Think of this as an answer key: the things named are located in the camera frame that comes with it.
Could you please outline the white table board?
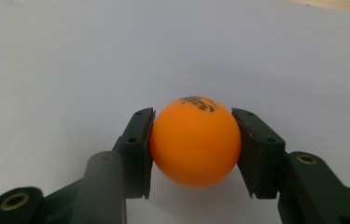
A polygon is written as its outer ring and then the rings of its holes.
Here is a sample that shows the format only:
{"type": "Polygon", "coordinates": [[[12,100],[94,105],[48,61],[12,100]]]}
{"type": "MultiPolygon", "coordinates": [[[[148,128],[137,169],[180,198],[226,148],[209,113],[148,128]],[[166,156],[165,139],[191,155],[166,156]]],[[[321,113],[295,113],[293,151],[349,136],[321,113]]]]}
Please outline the white table board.
{"type": "Polygon", "coordinates": [[[350,187],[350,13],[288,0],[0,0],[0,195],[52,193],[137,110],[256,113],[350,187]]]}

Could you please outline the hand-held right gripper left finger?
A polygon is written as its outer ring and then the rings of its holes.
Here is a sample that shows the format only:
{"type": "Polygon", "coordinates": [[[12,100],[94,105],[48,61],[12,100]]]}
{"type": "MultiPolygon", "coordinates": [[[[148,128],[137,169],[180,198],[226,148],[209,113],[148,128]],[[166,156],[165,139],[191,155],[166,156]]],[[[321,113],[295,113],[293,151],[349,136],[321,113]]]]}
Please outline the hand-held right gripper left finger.
{"type": "Polygon", "coordinates": [[[127,199],[149,198],[153,165],[149,136],[154,118],[152,107],[136,111],[113,148],[122,159],[127,199]]]}

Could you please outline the orange table tennis ball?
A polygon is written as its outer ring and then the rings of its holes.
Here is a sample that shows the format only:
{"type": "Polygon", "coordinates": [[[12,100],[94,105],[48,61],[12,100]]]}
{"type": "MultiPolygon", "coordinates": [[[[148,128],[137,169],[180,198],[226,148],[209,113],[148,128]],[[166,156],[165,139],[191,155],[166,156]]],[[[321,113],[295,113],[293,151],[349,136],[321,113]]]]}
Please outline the orange table tennis ball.
{"type": "Polygon", "coordinates": [[[149,143],[159,169],[172,181],[192,188],[221,181],[241,154],[241,134],[231,112],[200,96],[166,106],[152,126],[149,143]]]}

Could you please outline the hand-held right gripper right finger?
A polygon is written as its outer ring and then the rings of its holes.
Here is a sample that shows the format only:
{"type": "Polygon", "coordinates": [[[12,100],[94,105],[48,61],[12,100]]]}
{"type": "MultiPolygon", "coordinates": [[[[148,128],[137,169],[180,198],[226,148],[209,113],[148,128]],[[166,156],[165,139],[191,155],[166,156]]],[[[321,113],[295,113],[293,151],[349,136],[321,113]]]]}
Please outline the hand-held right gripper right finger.
{"type": "Polygon", "coordinates": [[[275,199],[277,166],[285,157],[285,141],[255,113],[231,110],[241,132],[241,155],[237,166],[250,196],[275,199]]]}

